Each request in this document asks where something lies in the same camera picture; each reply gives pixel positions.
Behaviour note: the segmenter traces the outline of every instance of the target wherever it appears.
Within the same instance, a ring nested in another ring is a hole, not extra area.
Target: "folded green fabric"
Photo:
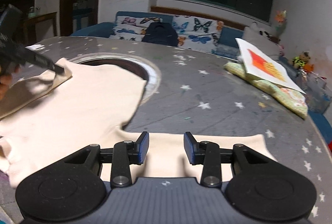
[[[296,113],[301,118],[306,118],[308,114],[308,106],[304,101],[302,101],[303,95],[300,92],[289,88],[278,87],[267,80],[261,80],[256,76],[247,74],[243,64],[228,62],[224,65],[224,67],[228,72],[240,77],[243,80],[246,80],[258,89],[271,95],[278,102],[292,112]]]

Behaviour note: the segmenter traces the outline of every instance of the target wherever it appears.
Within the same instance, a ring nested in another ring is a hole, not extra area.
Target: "wooden door frame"
[[[73,25],[72,25],[72,19],[71,21],[68,20],[68,16],[65,14],[66,10],[66,2],[67,0],[60,0],[59,3],[59,20],[60,20],[60,35],[70,35],[69,32],[72,31]],[[97,24],[98,23],[98,5],[99,0],[95,0],[94,4],[94,10],[92,12],[92,23]]]

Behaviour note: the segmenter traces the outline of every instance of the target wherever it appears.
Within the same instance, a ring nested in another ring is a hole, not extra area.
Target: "yellow star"
[[[261,108],[266,108],[266,105],[265,105],[263,102],[258,102],[258,105],[259,105]]]

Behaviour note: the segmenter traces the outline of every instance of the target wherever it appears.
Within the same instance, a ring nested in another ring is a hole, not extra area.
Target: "finger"
[[[9,89],[8,85],[0,84],[0,100],[4,98]]]
[[[11,75],[0,76],[0,84],[10,85],[12,83],[13,77]]]

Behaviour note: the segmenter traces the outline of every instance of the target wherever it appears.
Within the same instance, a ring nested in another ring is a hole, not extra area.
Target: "pink butterfly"
[[[122,21],[121,24],[130,24],[136,26],[136,19],[127,17]]]

